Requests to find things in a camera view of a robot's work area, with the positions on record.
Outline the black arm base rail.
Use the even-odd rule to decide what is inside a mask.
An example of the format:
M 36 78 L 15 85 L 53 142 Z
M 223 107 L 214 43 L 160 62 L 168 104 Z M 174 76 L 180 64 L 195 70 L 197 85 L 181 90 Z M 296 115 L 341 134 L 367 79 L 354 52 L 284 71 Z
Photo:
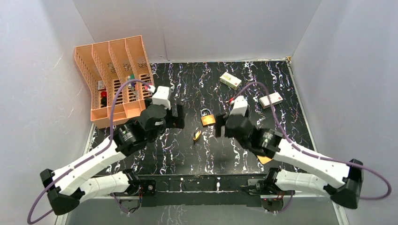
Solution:
M 56 215 L 66 214 L 80 203 L 103 195 L 138 196 L 145 207 L 165 200 L 168 204 L 218 205 L 240 204 L 243 194 L 249 196 L 295 194 L 296 191 L 331 197 L 335 190 L 322 179 L 308 173 L 294 173 L 273 168 L 267 176 L 194 175 L 137 176 L 132 170 L 91 178 L 71 195 L 54 194 L 51 206 Z

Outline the brass padlock long shackle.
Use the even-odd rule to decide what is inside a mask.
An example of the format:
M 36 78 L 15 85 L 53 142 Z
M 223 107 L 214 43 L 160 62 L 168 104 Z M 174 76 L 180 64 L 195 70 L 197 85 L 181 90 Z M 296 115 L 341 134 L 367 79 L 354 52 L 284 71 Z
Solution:
M 198 127 L 193 132 L 193 136 L 192 136 L 193 144 L 198 143 L 200 138 L 201 138 L 201 129 Z

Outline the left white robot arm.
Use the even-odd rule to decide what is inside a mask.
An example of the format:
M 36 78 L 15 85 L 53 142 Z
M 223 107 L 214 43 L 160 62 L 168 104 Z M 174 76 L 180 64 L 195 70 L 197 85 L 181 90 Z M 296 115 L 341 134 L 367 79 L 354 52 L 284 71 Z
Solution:
M 150 105 L 75 162 L 55 171 L 42 171 L 40 177 L 55 215 L 66 214 L 80 203 L 100 195 L 137 194 L 142 184 L 132 169 L 99 178 L 94 175 L 143 150 L 148 143 L 155 142 L 166 129 L 183 129 L 184 108 L 177 104 L 176 109 L 177 115 L 174 116 L 171 110 L 162 105 Z

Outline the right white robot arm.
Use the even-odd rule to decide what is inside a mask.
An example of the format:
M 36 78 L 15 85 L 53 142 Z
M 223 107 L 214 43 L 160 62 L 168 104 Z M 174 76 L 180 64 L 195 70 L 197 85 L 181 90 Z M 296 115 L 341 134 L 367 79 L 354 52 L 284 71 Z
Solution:
M 270 194 L 300 191 L 328 196 L 334 203 L 357 209 L 363 182 L 363 171 L 352 165 L 332 162 L 322 154 L 289 143 L 283 135 L 270 128 L 258 128 L 243 115 L 219 114 L 215 118 L 215 136 L 234 138 L 242 148 L 256 156 L 288 163 L 304 172 L 270 168 L 261 185 Z

